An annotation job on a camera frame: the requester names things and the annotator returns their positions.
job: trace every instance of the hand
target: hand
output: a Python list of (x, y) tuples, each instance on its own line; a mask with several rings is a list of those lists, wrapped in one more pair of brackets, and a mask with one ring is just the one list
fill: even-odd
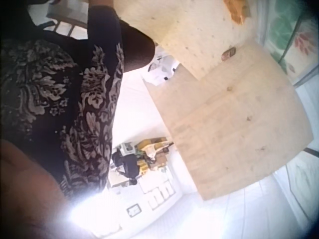
[(68, 202), (54, 178), (13, 144), (1, 140), (1, 222), (47, 225), (64, 218)]

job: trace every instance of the floral print blouse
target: floral print blouse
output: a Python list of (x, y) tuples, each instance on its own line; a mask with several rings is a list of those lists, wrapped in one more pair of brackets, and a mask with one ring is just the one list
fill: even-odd
[(86, 47), (76, 49), (85, 67), (59, 45), (64, 38), (50, 39), (2, 40), (1, 138), (79, 200), (107, 182), (124, 68), (119, 19), (109, 7), (89, 9)]

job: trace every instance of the white tiled floor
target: white tiled floor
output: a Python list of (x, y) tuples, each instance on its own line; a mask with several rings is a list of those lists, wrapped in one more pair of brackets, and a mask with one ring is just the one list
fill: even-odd
[(185, 195), (134, 239), (293, 239), (296, 218), (273, 176), (203, 202)]

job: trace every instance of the hair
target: hair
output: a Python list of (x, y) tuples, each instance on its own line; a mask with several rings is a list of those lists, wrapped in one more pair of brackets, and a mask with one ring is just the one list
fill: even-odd
[(130, 178), (130, 185), (137, 185), (138, 181), (136, 178)]

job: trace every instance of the light wooden panel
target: light wooden panel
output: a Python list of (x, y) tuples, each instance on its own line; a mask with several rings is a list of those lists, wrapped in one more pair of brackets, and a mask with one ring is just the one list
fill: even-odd
[(231, 20), (222, 0), (117, 0), (115, 9), (201, 79), (224, 51), (255, 36), (257, 4), (248, 2), (252, 17), (243, 25)]
[(254, 42), (201, 81), (180, 66), (146, 86), (205, 200), (266, 177), (313, 138), (287, 76)]

